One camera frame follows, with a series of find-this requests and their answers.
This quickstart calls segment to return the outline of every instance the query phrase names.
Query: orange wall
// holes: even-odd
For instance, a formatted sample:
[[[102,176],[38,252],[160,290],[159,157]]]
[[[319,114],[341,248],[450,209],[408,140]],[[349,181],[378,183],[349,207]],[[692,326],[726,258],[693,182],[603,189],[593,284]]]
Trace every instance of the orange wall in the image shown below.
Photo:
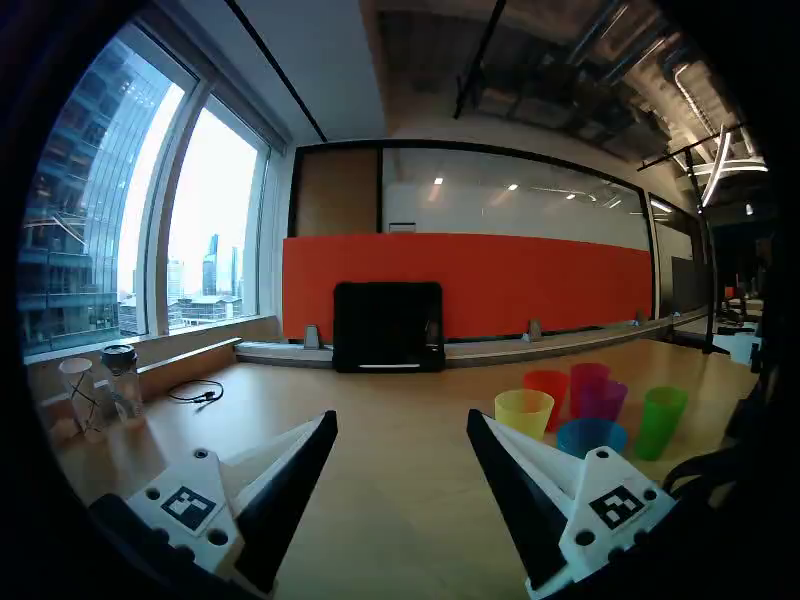
[[[341,281],[438,281],[445,337],[522,333],[633,319],[652,304],[650,253],[604,244],[457,233],[288,238],[283,246],[283,335],[317,325],[333,338]]]

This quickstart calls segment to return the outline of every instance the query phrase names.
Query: sky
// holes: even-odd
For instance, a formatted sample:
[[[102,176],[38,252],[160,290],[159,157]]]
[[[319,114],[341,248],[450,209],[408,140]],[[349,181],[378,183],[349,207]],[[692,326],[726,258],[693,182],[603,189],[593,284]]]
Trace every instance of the sky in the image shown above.
[[[117,289],[133,291],[139,230],[158,151],[183,98],[172,85],[153,118],[131,178],[120,234]],[[178,179],[170,224],[170,259],[184,263],[187,295],[202,288],[203,258],[219,234],[219,261],[230,262],[231,248],[244,248],[247,208],[257,151],[207,109],[198,117]],[[239,259],[241,273],[242,258]]]

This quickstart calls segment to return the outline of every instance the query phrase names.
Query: yellow plastic cup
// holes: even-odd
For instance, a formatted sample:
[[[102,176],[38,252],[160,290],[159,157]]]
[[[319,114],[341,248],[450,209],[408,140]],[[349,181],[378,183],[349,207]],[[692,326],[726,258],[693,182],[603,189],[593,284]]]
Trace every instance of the yellow plastic cup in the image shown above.
[[[539,390],[509,390],[494,399],[494,418],[520,433],[541,440],[555,400]]]

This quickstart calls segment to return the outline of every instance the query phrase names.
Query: black lid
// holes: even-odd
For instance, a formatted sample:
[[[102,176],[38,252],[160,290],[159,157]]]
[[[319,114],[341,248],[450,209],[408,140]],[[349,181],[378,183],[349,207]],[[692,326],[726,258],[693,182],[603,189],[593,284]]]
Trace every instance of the black lid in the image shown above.
[[[124,371],[131,367],[138,357],[136,349],[128,344],[114,344],[103,348],[101,362],[112,371]]]

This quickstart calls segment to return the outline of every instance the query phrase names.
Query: purple plastic cup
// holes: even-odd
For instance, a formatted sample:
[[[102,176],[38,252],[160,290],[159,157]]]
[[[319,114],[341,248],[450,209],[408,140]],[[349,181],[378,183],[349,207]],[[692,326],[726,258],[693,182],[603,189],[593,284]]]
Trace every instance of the purple plastic cup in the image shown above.
[[[578,406],[582,419],[616,421],[625,403],[628,386],[609,379],[599,389],[594,386],[584,387],[580,394]]]
[[[597,396],[603,394],[611,369],[600,363],[579,363],[572,365],[569,370],[570,392],[569,410],[573,417],[579,418],[581,414],[581,398],[585,393]]]

